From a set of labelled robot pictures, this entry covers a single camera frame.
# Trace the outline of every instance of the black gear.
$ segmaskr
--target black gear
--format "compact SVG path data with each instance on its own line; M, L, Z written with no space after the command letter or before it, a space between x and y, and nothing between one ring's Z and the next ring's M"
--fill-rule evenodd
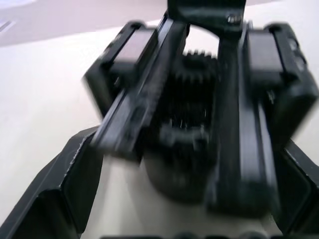
M171 76L182 82L207 82L216 76L216 58L205 52L188 52L177 56L171 70Z

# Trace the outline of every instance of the black mechanical part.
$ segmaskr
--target black mechanical part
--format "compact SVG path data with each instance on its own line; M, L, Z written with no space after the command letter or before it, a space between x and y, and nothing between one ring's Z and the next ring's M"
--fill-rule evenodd
M207 147L216 71L216 59L209 55L177 56L159 102L159 122L153 126L159 135L147 148L144 164L154 187L177 202L203 201L214 164Z
M267 26L266 30L276 41L286 85L280 90L273 90L268 119L273 148L280 150L317 101L319 91L291 27L277 23Z
M319 234L319 167L291 140L275 154L281 213L275 217L284 235Z
M172 77L181 83L210 81L216 77L217 61L210 54L198 51L188 52L186 55L176 57L172 66Z
M215 91L211 144L217 158L208 184L209 209L260 217L279 210L273 152L261 102L245 81L247 28L234 39L220 39L220 78Z
M79 238L89 219L103 163L103 155L89 147L96 129L73 136L37 174L1 226L1 238Z
M88 147L94 129L72 138L37 175L0 235L78 239L97 189L100 152L140 161L145 151L155 155L145 159L150 180L171 198L197 203L205 195L210 209L250 217L270 209L284 234L318 233L319 169L293 143L285 147L318 89L291 28L251 29L242 21L244 3L170 0L169 15L184 23L167 14L156 30L128 23L86 73L105 116L91 144L97 151ZM170 79L190 23L220 37L213 81ZM140 31L145 41L122 74L123 58L116 58L130 53L125 46ZM112 70L114 63L119 68Z
M86 83L102 117L106 115L121 90L120 77L116 74L106 74L106 71L112 66L110 62L115 59L131 35L139 29L145 29L144 23L128 22L85 73Z
M93 138L94 147L129 160L140 161L143 132L150 126L176 54L185 46L186 24L164 16L158 26L159 45L151 54L135 87L123 89Z
M203 27L220 38L241 34L245 4L246 0L167 1L170 18Z

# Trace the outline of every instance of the beige floor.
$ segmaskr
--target beige floor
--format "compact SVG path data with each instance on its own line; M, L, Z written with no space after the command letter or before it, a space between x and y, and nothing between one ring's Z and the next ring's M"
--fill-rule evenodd
M272 0L247 0L248 5ZM132 19L161 18L166 0L38 0L0 10L16 24L0 35L0 47L120 26Z

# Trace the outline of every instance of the table surface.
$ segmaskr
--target table surface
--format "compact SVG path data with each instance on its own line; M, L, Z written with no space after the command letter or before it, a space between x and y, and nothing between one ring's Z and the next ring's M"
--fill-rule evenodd
M319 33L316 0L284 0L248 6L245 19L255 27L287 21L295 30L314 77L319 79ZM82 76L121 27L0 48L0 224L35 175L78 131L100 119ZM218 39L193 27L187 49L217 52ZM294 137L318 165L319 111L313 110ZM158 194L143 167L106 160L87 230L82 238L101 235L236 236L247 230L266 233L268 219L208 217L201 207L175 204Z

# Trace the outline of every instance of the white surface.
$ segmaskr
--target white surface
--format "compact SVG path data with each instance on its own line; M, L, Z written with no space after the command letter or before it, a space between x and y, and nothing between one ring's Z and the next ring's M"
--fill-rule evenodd
M36 0L0 0L0 10L11 7L24 6L35 1Z
M288 21L319 79L316 0L285 0L246 8L255 26ZM99 124L81 77L121 28L82 33L0 48L0 224L32 179L78 131ZM217 52L218 41L199 29L186 48ZM319 114L316 111L296 142L319 164ZM102 234L171 236L180 231L237 235L259 221L208 219L200 208L187 209L162 199L144 174L120 164L104 165L97 198L82 238Z
M159 19L167 0L39 0L34 4L2 9L31 0L0 0L0 18L17 25L0 37L0 46L14 45L102 30L132 19ZM247 5L274 0L247 0Z

